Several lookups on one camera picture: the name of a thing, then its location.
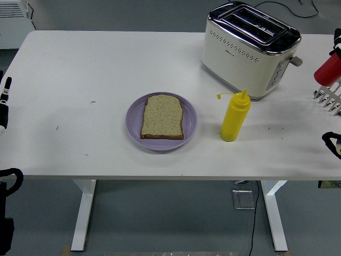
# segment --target white radiator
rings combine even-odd
[[[34,26],[28,18],[28,4],[21,0],[0,0],[0,49],[18,49]]]

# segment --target gray floor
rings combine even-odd
[[[225,2],[29,1],[37,30],[188,32],[204,32],[208,12]],[[262,1],[245,2],[256,5]],[[302,0],[302,5],[298,0],[279,2],[298,15],[315,13],[310,0]],[[259,8],[302,34],[333,34],[341,27],[341,2],[314,3],[320,14],[309,19],[295,17],[278,4]],[[0,51],[1,70],[7,70],[15,54]],[[98,181],[85,251],[71,255],[151,251],[236,251],[248,255],[254,211],[233,208],[231,191],[239,188],[251,189],[256,198],[255,181],[243,186],[230,181]],[[318,189],[317,181],[287,182],[278,191],[292,256],[340,255],[340,195],[341,189]],[[25,180],[20,190],[7,198],[6,216],[14,219],[16,227],[7,255],[60,255],[72,242],[80,198],[80,190],[70,180]],[[275,255],[262,193],[252,255]]]

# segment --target toaster control panel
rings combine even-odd
[[[279,81],[281,81],[282,76],[284,74],[284,71],[286,71],[286,68],[288,66],[290,62],[290,59],[284,60],[282,62],[280,62],[276,69],[275,72],[273,73],[269,84],[267,85],[266,90],[270,90],[271,88],[273,88],[275,85],[277,85],[279,83]]]

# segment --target white table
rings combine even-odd
[[[25,178],[74,179],[83,191],[73,251],[82,251],[97,179],[262,180],[275,249],[286,251],[275,191],[286,180],[341,180],[339,159],[321,136],[339,133],[313,91],[332,35],[303,35],[279,87],[251,109],[235,142],[219,131],[230,89],[201,63],[203,33],[35,31],[5,74],[13,78],[0,168]],[[195,107],[193,138],[169,152],[133,141],[129,106],[173,92]]]

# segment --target yellow squeeze bottle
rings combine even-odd
[[[237,138],[250,106],[251,101],[246,94],[246,88],[232,96],[220,130],[220,137],[224,141],[234,141]]]

